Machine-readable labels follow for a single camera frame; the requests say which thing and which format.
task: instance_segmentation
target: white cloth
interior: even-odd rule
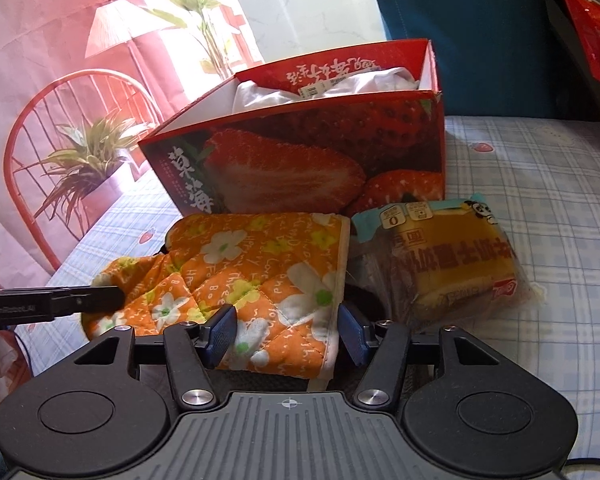
[[[376,72],[352,74],[342,81],[337,82],[325,92],[311,96],[309,99],[417,89],[418,81],[413,78],[411,72],[404,67],[398,67],[388,70],[378,70]],[[264,88],[256,85],[253,81],[245,81],[238,85],[232,113],[239,114],[247,110],[257,110],[259,108],[296,103],[303,100],[305,100],[303,97],[293,92]]]

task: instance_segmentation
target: red strawberry box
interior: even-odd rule
[[[405,67],[418,90],[304,99],[232,114],[241,82],[306,95],[341,76]],[[445,192],[442,92],[430,41],[348,46],[238,72],[140,142],[183,215],[348,216]]]

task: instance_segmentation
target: plaid tablecloth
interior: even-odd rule
[[[510,235],[539,311],[505,312],[472,331],[563,393],[580,421],[572,456],[600,457],[600,124],[446,120],[446,192],[483,193]],[[90,282],[123,254],[152,254],[179,218],[145,175],[83,238],[49,285]],[[140,244],[141,236],[153,237]],[[19,329],[39,373],[86,340],[75,318]]]

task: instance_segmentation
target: green plant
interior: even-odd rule
[[[229,67],[227,61],[227,48],[226,43],[219,40],[218,34],[214,27],[213,21],[209,11],[215,9],[220,5],[219,0],[168,0],[174,6],[180,9],[180,15],[186,19],[181,18],[173,12],[163,9],[148,9],[144,7],[144,10],[151,14],[158,16],[167,22],[172,23],[176,27],[187,29],[190,32],[190,25],[193,24],[195,28],[202,35],[204,43],[200,41],[200,38],[196,34],[191,34],[195,40],[204,48],[208,59],[202,60],[202,62],[208,62],[213,67],[215,72],[226,79],[231,77],[232,70]]]
[[[45,167],[45,173],[60,179],[36,211],[37,218],[45,209],[53,206],[50,218],[65,209],[69,223],[78,200],[87,196],[107,180],[122,164],[131,162],[129,155],[138,135],[148,130],[150,124],[136,124],[134,119],[120,119],[109,114],[90,123],[82,120],[79,128],[70,124],[56,124],[67,148],[55,150],[47,158],[31,164]]]

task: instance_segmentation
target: gray ribbed plate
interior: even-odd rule
[[[18,472],[15,480],[31,479]],[[168,441],[119,480],[449,480],[414,452],[394,420],[340,393],[242,394],[183,416]]]

